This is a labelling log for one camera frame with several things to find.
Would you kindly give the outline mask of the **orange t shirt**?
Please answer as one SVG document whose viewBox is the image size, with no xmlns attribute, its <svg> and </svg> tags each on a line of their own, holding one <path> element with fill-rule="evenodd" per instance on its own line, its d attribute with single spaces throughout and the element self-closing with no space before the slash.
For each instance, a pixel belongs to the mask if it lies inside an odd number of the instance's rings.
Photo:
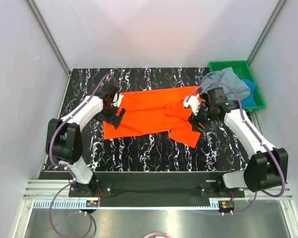
<svg viewBox="0 0 298 238">
<path fill-rule="evenodd" d="M 142 136 L 169 132 L 169 137 L 194 148 L 200 133 L 193 131 L 188 121 L 192 111 L 183 101 L 195 86 L 124 92 L 121 107 L 126 109 L 117 129 L 103 123 L 104 139 Z"/>
</svg>

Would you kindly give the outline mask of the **grey-blue t shirt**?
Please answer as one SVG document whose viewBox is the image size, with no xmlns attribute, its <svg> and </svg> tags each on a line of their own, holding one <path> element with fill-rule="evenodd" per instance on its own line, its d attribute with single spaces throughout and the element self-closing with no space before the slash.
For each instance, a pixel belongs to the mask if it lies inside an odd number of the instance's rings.
<svg viewBox="0 0 298 238">
<path fill-rule="evenodd" d="M 219 71 L 209 72 L 202 79 L 203 84 L 208 82 L 220 82 L 228 85 L 236 92 L 241 101 L 249 97 L 251 94 L 250 88 L 234 73 L 232 67 L 224 68 Z M 204 92 L 208 92 L 209 90 L 217 87 L 223 88 L 225 96 L 228 100 L 237 100 L 235 94 L 229 88 L 223 86 L 222 84 L 208 84 L 204 85 L 202 89 Z"/>
</svg>

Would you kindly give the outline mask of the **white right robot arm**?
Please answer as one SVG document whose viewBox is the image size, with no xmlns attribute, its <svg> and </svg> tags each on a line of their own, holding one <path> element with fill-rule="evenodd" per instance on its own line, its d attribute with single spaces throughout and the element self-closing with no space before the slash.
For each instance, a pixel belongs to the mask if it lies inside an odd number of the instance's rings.
<svg viewBox="0 0 298 238">
<path fill-rule="evenodd" d="M 207 100 L 201 103 L 198 96 L 191 93 L 183 101 L 192 113 L 188 121 L 193 131 L 201 132 L 208 123 L 220 119 L 237 137 L 245 149 L 249 162 L 242 171 L 227 172 L 216 183 L 216 192 L 228 196 L 235 188 L 279 198 L 286 189 L 288 153 L 284 148 L 276 148 L 249 120 L 237 97 L 229 100 L 224 93 L 228 85 L 218 83 L 206 93 Z"/>
</svg>

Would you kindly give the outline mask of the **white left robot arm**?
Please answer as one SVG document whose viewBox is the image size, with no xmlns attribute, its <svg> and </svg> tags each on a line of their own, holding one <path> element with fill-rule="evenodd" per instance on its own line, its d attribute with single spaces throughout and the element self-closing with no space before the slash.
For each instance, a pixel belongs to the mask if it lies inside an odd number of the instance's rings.
<svg viewBox="0 0 298 238">
<path fill-rule="evenodd" d="M 66 168 L 74 179 L 72 188 L 86 196 L 99 191 L 95 173 L 82 158 L 83 143 L 81 132 L 93 119 L 106 122 L 117 129 L 126 112 L 120 109 L 123 95 L 116 85 L 104 83 L 61 119 L 48 123 L 46 153 L 55 166 Z"/>
</svg>

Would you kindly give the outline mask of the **blue t shirt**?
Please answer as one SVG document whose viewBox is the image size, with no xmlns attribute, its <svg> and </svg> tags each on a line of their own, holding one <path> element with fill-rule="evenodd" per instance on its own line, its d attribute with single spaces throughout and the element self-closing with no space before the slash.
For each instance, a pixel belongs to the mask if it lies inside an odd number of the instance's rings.
<svg viewBox="0 0 298 238">
<path fill-rule="evenodd" d="M 249 79 L 242 80 L 250 89 L 250 95 L 241 101 L 243 108 L 246 107 L 256 107 L 257 104 L 254 99 L 254 93 L 257 90 L 257 85 L 250 81 Z"/>
</svg>

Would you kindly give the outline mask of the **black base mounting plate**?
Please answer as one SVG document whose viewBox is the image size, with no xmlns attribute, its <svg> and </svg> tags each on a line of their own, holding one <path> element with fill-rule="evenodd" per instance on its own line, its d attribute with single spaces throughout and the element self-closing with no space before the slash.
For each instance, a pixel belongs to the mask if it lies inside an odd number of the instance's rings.
<svg viewBox="0 0 298 238">
<path fill-rule="evenodd" d="M 242 188 L 224 188 L 223 172 L 97 172 L 98 191 L 86 192 L 77 184 L 69 190 L 70 197 L 114 197 L 131 194 L 184 194 L 202 198 L 243 198 Z"/>
</svg>

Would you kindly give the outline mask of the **green plastic bin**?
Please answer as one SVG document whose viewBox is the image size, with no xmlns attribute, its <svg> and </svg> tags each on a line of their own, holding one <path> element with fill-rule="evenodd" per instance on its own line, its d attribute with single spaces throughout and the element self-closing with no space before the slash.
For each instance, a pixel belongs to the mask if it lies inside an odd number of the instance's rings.
<svg viewBox="0 0 298 238">
<path fill-rule="evenodd" d="M 234 73 L 240 78 L 240 79 L 249 79 L 253 83 L 257 85 L 257 90 L 254 93 L 254 99 L 257 104 L 256 107 L 246 107 L 244 110 L 248 113 L 250 112 L 256 112 L 260 109 L 263 109 L 266 107 L 264 98 L 260 92 L 260 89 L 257 84 L 257 80 L 254 77 L 254 74 L 252 70 L 250 69 L 250 66 L 248 65 L 247 61 L 245 60 L 226 60 L 226 61 L 211 61 L 209 62 L 209 72 L 211 71 L 219 71 L 224 68 L 232 67 Z"/>
</svg>

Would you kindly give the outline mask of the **right connector box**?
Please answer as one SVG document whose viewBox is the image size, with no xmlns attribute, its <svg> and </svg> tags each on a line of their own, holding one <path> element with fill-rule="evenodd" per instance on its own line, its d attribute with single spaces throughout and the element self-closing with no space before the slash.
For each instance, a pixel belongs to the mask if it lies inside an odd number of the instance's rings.
<svg viewBox="0 0 298 238">
<path fill-rule="evenodd" d="M 230 211 L 234 211 L 234 209 L 235 209 L 235 202 L 233 200 L 219 202 L 219 210 L 221 212 L 227 213 Z"/>
</svg>

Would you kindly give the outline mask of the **connector box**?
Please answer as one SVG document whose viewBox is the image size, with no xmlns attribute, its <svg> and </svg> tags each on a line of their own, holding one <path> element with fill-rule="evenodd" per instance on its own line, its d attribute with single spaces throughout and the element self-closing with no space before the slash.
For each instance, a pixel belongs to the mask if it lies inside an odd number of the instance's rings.
<svg viewBox="0 0 298 238">
<path fill-rule="evenodd" d="M 234 209 L 235 209 L 235 202 L 233 200 L 219 202 L 219 210 L 221 212 L 227 213 L 230 211 L 234 211 Z"/>
<path fill-rule="evenodd" d="M 97 199 L 90 199 L 90 200 L 86 200 L 86 208 L 89 207 L 89 208 L 96 208 L 96 207 L 99 207 L 99 202 L 100 202 L 100 199 L 97 198 Z"/>
</svg>

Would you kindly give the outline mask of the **left connector box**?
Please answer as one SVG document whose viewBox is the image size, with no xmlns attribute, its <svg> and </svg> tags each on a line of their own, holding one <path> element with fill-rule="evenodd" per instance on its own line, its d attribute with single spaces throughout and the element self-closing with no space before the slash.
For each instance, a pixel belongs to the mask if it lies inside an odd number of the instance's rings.
<svg viewBox="0 0 298 238">
<path fill-rule="evenodd" d="M 89 208 L 96 208 L 96 207 L 99 207 L 99 202 L 100 202 L 100 199 L 97 198 L 97 199 L 90 199 L 90 200 L 86 200 L 86 208 L 89 207 Z"/>
</svg>

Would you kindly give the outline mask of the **aluminium frame rail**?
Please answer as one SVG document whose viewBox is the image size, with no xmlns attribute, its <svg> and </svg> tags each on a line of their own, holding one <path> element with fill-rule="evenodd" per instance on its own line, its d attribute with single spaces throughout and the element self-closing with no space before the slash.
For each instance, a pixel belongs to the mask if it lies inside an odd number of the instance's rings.
<svg viewBox="0 0 298 238">
<path fill-rule="evenodd" d="M 245 201 L 253 199 L 246 190 L 243 198 L 222 199 L 202 198 L 184 194 L 131 194 L 122 193 L 114 197 L 70 197 L 70 185 L 67 180 L 30 180 L 23 199 L 34 201 L 35 208 L 81 209 L 81 210 L 219 210 L 220 201 Z M 100 199 L 99 207 L 86 208 L 86 200 Z"/>
</svg>

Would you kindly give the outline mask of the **left aluminium corner post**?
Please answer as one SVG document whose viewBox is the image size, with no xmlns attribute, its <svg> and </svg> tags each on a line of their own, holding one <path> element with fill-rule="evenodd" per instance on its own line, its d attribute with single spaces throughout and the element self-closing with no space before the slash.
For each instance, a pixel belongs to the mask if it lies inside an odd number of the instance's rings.
<svg viewBox="0 0 298 238">
<path fill-rule="evenodd" d="M 39 25 L 39 28 L 41 29 L 45 39 L 47 40 L 51 50 L 53 51 L 55 57 L 57 58 L 61 68 L 65 72 L 66 75 L 70 75 L 71 69 L 69 68 L 68 64 L 66 63 L 65 58 L 63 57 L 56 41 L 54 40 L 54 37 L 51 34 L 51 31 L 39 9 L 36 2 L 34 0 L 25 0 L 25 3 L 29 7 L 31 13 L 33 14 L 36 22 Z"/>
</svg>

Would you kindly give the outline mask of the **aluminium corner post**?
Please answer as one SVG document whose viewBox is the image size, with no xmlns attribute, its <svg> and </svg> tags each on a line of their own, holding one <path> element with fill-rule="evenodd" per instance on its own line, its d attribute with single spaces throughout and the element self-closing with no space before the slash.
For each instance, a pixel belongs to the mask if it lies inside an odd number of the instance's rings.
<svg viewBox="0 0 298 238">
<path fill-rule="evenodd" d="M 285 5 L 287 4 L 288 0 L 278 0 L 277 4 L 275 5 L 272 13 L 270 14 L 263 30 L 261 31 L 254 47 L 252 48 L 249 57 L 247 58 L 247 63 L 249 66 L 252 65 L 253 61 L 255 60 L 255 57 L 257 56 L 259 50 L 261 49 L 264 41 L 268 37 L 270 31 L 272 30 L 274 24 L 276 23 L 279 15 L 283 11 Z"/>
<path fill-rule="evenodd" d="M 34 0 L 25 0 L 25 3 L 29 7 L 31 13 L 33 14 L 36 22 L 39 25 L 39 28 L 41 29 L 45 39 L 47 40 L 51 50 L 53 51 L 55 57 L 57 58 L 61 68 L 65 72 L 66 75 L 70 75 L 71 69 L 69 68 L 68 64 L 66 63 L 65 58 L 63 57 L 56 41 L 54 40 L 54 37 L 51 34 L 51 31 L 39 9 L 36 2 Z"/>
</svg>

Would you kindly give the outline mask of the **right aluminium corner post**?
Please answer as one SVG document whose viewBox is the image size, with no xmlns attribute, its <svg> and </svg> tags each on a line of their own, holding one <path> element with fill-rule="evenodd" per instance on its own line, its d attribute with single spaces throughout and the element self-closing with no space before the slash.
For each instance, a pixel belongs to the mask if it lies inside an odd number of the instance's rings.
<svg viewBox="0 0 298 238">
<path fill-rule="evenodd" d="M 257 56 L 259 50 L 261 49 L 264 41 L 268 37 L 270 31 L 272 30 L 274 24 L 276 23 L 279 15 L 283 11 L 285 5 L 287 4 L 288 0 L 278 0 L 277 4 L 275 5 L 272 13 L 270 14 L 263 30 L 261 31 L 254 47 L 252 48 L 249 57 L 247 58 L 247 63 L 249 66 L 252 65 L 253 61 L 255 60 L 255 57 Z"/>
</svg>

